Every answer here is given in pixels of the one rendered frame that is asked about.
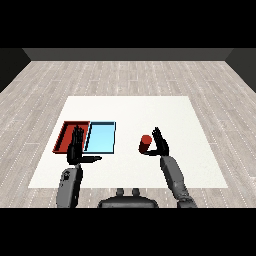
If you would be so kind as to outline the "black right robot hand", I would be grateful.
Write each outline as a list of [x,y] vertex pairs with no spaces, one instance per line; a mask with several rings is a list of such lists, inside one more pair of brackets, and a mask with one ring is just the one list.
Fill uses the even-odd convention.
[[155,150],[149,150],[145,152],[145,155],[149,156],[168,156],[169,155],[169,146],[167,141],[163,138],[161,131],[158,127],[156,127],[152,131],[152,135],[156,144]]

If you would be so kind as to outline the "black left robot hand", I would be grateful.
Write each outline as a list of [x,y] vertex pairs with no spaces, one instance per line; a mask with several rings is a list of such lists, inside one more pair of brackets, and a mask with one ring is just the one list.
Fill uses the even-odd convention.
[[81,163],[94,163],[101,160],[101,156],[83,156],[82,143],[83,143],[84,130],[76,126],[72,132],[72,140],[67,150],[67,162],[70,165],[77,165]]

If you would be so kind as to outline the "red shallow open box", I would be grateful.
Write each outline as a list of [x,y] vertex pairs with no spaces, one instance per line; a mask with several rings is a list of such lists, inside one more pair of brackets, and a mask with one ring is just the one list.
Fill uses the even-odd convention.
[[86,139],[86,135],[89,129],[89,121],[65,121],[62,125],[55,146],[52,150],[55,154],[66,154],[68,146],[72,141],[72,133],[75,127],[84,130],[83,139]]

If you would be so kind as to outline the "small red can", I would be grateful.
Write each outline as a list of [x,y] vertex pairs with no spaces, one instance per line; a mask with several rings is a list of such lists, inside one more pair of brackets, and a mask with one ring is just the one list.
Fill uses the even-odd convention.
[[150,135],[143,135],[141,137],[139,148],[138,148],[139,152],[141,154],[145,153],[148,150],[151,142],[152,142],[152,138]]

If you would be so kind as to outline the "light blue shallow open box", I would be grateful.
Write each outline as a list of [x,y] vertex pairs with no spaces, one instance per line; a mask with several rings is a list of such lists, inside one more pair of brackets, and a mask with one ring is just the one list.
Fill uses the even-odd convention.
[[84,154],[113,154],[116,123],[114,121],[92,121],[86,135]]

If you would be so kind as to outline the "dark grey robot body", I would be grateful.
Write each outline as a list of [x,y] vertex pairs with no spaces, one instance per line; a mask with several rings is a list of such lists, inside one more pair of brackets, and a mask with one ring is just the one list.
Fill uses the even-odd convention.
[[116,195],[98,204],[98,208],[158,208],[155,200],[142,197],[138,188],[132,189],[131,196],[124,195],[124,189],[118,188]]

